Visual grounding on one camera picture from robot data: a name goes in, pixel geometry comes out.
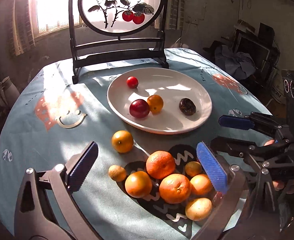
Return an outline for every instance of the human hand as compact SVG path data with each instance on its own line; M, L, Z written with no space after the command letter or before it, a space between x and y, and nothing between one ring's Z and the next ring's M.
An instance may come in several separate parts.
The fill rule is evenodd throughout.
M272 144L272 143L274 143L274 139L271 139L271 140L267 141L264 144L264 146L267 146L267 145ZM274 185L274 189L276 191L279 191L279 190L281 190L281 189L283 189L285 187L285 184L284 184L283 181L275 181L274 180L272 182L272 184ZM293 194L293 193L294 193L294 180L293 180L293 184L287 190L287 194Z

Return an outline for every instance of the blue tablecloth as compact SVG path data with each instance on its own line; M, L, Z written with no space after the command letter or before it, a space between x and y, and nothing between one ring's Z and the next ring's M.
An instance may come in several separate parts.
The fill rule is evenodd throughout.
M156 135L133 128L110 109L106 93L118 75L141 67L160 67L152 59L128 60L84 67L79 83L72 84L72 60L45 66L22 92L12 108L0 136L0 220L13 233L17 193L25 170L49 170L80 153L89 141L99 146L99 157L73 197L80 209L104 239L190 239L201 223L184 216L180 205L159 203L151 193L145 203L138 203L123 193L108 177L109 166L128 166L143 162L145 152L168 151L174 145L193 148L200 141L210 142L217 135L255 141L262 145L268 138L255 131L222 128L218 118L223 114L243 116L251 111L269 111L236 80L196 52L189 49L166 49L170 69L180 71L201 83L213 102L211 116L200 128L181 135ZM114 132L128 130L135 147L125 155L111 146ZM182 164L194 157L186 150L178 157ZM239 158L224 155L227 161L246 165ZM51 192L48 193L58 222L68 228ZM239 210L227 228L235 225Z

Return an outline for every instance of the finger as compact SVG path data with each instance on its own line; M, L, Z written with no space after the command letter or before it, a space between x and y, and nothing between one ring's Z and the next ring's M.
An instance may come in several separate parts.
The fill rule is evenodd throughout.
M267 145L273 144L273 143L274 143L274 139L271 139L269 141L266 141L265 144L264 144L264 146L267 146Z
M285 184L282 181L273 181L272 184L274 185L274 189L276 191L281 190L285 187Z

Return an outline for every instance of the window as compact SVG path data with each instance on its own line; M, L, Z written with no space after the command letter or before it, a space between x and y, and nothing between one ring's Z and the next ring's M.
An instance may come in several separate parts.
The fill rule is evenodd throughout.
M30 0L34 37L68 26L68 0ZM77 0L73 0L74 24L80 25Z

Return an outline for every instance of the round screen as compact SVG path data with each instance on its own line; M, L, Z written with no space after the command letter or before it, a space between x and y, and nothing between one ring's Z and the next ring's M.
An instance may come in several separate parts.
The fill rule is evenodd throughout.
M95 31L116 36L148 23L160 3L160 0L79 0L79 12Z
M290 82L290 91L291 91L291 95L294 98L294 81Z

